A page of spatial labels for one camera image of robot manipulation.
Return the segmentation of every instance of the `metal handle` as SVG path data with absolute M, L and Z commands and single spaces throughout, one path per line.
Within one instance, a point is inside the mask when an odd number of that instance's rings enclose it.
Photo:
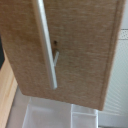
M 54 55 L 54 66 L 56 67 L 56 63 L 59 57 L 59 51 L 56 49 L 55 50 L 55 55 Z
M 44 52 L 45 64 L 48 72 L 50 86 L 52 89 L 56 89 L 57 88 L 56 73 L 54 68 L 52 49 L 50 44 L 50 37 L 49 37 L 43 0 L 33 0 L 33 5 L 38 24 L 41 44 Z

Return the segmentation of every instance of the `cabinet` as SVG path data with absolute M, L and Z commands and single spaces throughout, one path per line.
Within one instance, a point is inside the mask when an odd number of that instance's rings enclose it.
M 2 43 L 22 93 L 102 110 L 124 2 L 43 1 L 51 48 L 59 50 L 52 90 L 33 2 L 1 0 Z

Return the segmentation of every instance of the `silver bar handle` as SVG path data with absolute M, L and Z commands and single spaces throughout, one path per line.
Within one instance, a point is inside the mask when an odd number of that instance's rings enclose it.
M 54 66 L 55 66 L 55 67 L 56 67 L 56 63 L 57 63 L 58 57 L 59 57 L 59 51 L 56 50 L 56 51 L 55 51 L 55 57 L 54 57 Z
M 47 26 L 47 19 L 45 15 L 45 8 L 43 0 L 33 0 L 33 6 L 35 10 L 37 25 L 39 29 L 40 39 L 41 39 L 41 45 L 44 52 L 44 58 L 45 58 L 45 64 L 47 68 L 49 83 L 52 89 L 57 88 L 57 80 L 56 80 L 56 73 L 55 73 L 55 67 L 58 58 L 55 58 L 55 61 L 53 62 L 53 56 L 52 56 L 52 49 L 50 44 L 50 37 L 49 37 L 49 31 Z

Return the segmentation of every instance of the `wooden cabinet door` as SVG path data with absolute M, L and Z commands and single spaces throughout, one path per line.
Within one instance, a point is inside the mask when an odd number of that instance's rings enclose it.
M 125 1 L 43 2 L 51 46 L 60 53 L 55 90 L 49 85 L 33 2 L 0 1 L 2 43 L 22 93 L 102 110 Z

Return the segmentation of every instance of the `cabinet door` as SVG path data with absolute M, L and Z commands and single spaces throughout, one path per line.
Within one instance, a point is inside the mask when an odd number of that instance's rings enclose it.
M 51 46 L 60 53 L 55 90 L 48 80 L 35 5 L 0 1 L 2 43 L 22 93 L 102 110 L 124 0 L 43 2 Z

